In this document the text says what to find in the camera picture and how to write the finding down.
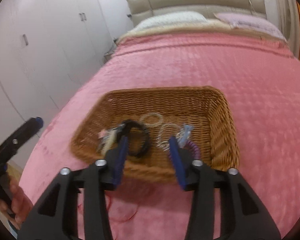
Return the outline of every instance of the pink pillow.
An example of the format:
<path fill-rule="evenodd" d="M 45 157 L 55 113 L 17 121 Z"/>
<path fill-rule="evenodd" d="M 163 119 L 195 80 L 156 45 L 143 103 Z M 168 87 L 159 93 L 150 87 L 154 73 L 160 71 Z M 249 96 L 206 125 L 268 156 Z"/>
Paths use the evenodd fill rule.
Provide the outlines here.
<path fill-rule="evenodd" d="M 216 13 L 215 17 L 232 27 L 253 29 L 287 41 L 275 25 L 263 18 L 239 13 Z"/>

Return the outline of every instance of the human hand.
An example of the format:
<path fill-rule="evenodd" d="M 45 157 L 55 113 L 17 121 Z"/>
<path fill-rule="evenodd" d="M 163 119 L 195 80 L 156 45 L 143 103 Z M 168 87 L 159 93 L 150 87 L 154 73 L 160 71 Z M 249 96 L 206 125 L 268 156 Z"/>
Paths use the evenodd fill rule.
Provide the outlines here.
<path fill-rule="evenodd" d="M 0 212 L 12 223 L 12 225 L 17 230 L 20 230 L 22 223 L 26 220 L 26 217 L 33 208 L 33 204 L 25 195 L 23 189 L 19 187 L 16 179 L 11 176 L 10 191 L 13 194 L 11 209 L 16 214 L 15 219 L 11 218 L 7 213 L 8 205 L 2 199 L 0 199 Z"/>

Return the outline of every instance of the cabinet handle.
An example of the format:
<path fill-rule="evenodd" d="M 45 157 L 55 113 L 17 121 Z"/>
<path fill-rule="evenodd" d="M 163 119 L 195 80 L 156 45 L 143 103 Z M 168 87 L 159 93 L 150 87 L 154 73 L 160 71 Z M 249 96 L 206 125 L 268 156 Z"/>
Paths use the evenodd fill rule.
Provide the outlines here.
<path fill-rule="evenodd" d="M 79 15 L 80 15 L 80 19 L 81 19 L 81 21 L 83 22 L 83 21 L 84 21 L 84 19 L 83 19 L 82 13 L 79 13 Z"/>
<path fill-rule="evenodd" d="M 23 37 L 23 39 L 25 40 L 26 46 L 28 46 L 28 45 L 29 45 L 29 42 L 28 42 L 27 35 L 23 34 L 22 37 Z"/>

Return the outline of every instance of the metal screw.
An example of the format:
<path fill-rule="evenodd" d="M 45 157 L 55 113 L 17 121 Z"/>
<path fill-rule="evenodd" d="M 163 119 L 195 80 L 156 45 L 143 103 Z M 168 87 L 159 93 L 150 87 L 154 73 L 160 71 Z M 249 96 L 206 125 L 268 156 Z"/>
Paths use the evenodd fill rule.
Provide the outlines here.
<path fill-rule="evenodd" d="M 70 173 L 70 169 L 69 168 L 62 168 L 60 171 L 61 175 L 68 175 Z"/>
<path fill-rule="evenodd" d="M 96 166 L 105 166 L 107 164 L 106 160 L 96 160 Z"/>
<path fill-rule="evenodd" d="M 230 168 L 228 170 L 228 173 L 231 174 L 231 175 L 237 175 L 239 173 L 239 171 L 235 168 Z"/>
<path fill-rule="evenodd" d="M 193 165 L 193 166 L 196 166 L 196 167 L 200 167 L 200 166 L 203 165 L 203 163 L 202 163 L 202 161 L 200 161 L 200 160 L 194 160 L 194 161 L 192 162 L 192 165 Z"/>

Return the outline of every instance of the blue gripper pad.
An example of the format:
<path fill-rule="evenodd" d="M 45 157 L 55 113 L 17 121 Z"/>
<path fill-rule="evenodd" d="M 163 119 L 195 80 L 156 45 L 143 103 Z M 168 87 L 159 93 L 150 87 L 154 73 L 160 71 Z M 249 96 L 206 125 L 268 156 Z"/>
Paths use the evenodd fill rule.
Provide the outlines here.
<path fill-rule="evenodd" d="M 113 173 L 113 184 L 119 185 L 121 183 L 122 172 L 124 168 L 124 162 L 126 160 L 129 149 L 128 138 L 126 136 L 122 136 L 118 145 L 118 158 L 114 164 L 114 173 Z"/>
<path fill-rule="evenodd" d="M 36 117 L 35 120 L 40 125 L 40 128 L 42 128 L 44 125 L 43 119 L 41 117 Z"/>
<path fill-rule="evenodd" d="M 186 171 L 182 164 L 180 155 L 179 155 L 179 145 L 178 141 L 174 136 L 171 136 L 169 139 L 169 146 L 170 146 L 170 155 L 172 159 L 172 164 L 176 171 L 176 177 L 178 180 L 179 185 L 182 187 L 183 190 L 186 189 Z"/>

